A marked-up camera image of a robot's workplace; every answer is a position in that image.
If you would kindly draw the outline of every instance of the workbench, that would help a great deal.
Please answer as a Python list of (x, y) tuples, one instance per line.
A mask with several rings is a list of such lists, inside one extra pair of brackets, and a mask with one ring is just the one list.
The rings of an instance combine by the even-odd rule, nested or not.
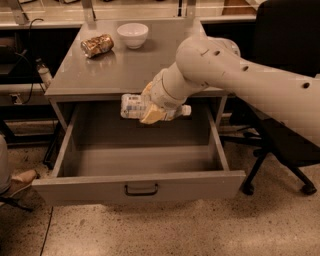
[[(149, 27), (140, 49), (128, 49), (116, 33), (127, 22)], [(103, 33), (113, 38), (112, 51), (86, 58), (80, 42)], [(122, 94), (141, 93), (175, 61), (184, 39), (204, 35), (199, 20), (185, 18), (101, 20), (81, 27), (45, 94), (66, 132), (51, 178), (33, 182), (48, 204), (235, 196), (245, 172), (229, 169), (218, 134), (227, 92), (209, 88), (191, 97), (189, 118), (147, 126), (120, 117)], [(215, 112), (213, 99), (219, 99)]]

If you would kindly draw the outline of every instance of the office chair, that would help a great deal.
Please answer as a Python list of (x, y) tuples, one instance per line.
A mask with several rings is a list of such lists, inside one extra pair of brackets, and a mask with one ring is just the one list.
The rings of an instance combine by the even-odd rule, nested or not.
[[(262, 3), (257, 11), (251, 61), (316, 76), (320, 73), (319, 10), (319, 0), (267, 0)], [(251, 182), (267, 154), (272, 153), (304, 183), (301, 189), (304, 194), (314, 194), (317, 189), (299, 168), (320, 163), (320, 148), (276, 120), (261, 118), (259, 112), (240, 99), (236, 102), (230, 123), (248, 124), (258, 135), (247, 132), (243, 138), (221, 136), (222, 142), (259, 147), (254, 150), (257, 161), (243, 183), (242, 191), (247, 195), (254, 193)]]

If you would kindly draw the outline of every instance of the wall outlet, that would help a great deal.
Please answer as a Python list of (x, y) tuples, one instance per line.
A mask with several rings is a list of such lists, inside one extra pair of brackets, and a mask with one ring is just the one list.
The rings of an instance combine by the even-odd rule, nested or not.
[(10, 93), (9, 95), (14, 105), (21, 105), (23, 103), (20, 93)]

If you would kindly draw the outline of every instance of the cable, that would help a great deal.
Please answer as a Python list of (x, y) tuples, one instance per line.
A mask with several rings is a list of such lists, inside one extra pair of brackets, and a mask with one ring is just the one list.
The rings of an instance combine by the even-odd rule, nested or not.
[(43, 250), (44, 250), (44, 247), (45, 247), (46, 242), (47, 242), (47, 237), (48, 237), (49, 229), (50, 229), (50, 226), (51, 226), (52, 215), (53, 215), (53, 207), (51, 207), (50, 216), (49, 216), (49, 222), (48, 222), (46, 234), (44, 236), (44, 240), (43, 240), (43, 243), (42, 243), (40, 256), (43, 254)]
[(29, 40), (29, 48), (30, 48), (30, 54), (31, 54), (32, 59), (34, 59), (34, 56), (33, 56), (32, 41), (31, 41), (31, 28), (32, 28), (32, 25), (35, 21), (44, 21), (44, 20), (41, 18), (36, 18), (36, 19), (32, 20), (29, 25), (28, 40)]
[(26, 101), (21, 103), (21, 105), (25, 105), (30, 101), (31, 95), (32, 95), (32, 91), (33, 91), (33, 67), (32, 67), (31, 62), (23, 54), (20, 54), (20, 53), (17, 53), (17, 52), (15, 52), (14, 54), (18, 55), (18, 56), (20, 56), (20, 58), (24, 59), (28, 63), (29, 67), (31, 68), (31, 75), (32, 75), (31, 79), (32, 79), (32, 82), (31, 82), (31, 88), (30, 88), (29, 96), (28, 96), (28, 99)]

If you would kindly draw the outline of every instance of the open drawer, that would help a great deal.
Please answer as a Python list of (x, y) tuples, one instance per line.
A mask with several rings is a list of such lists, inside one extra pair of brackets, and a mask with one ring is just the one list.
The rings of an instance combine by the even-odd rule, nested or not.
[(233, 197), (245, 178), (230, 171), (208, 105), (192, 116), (142, 125), (120, 101), (78, 103), (52, 177), (33, 182), (50, 205)]

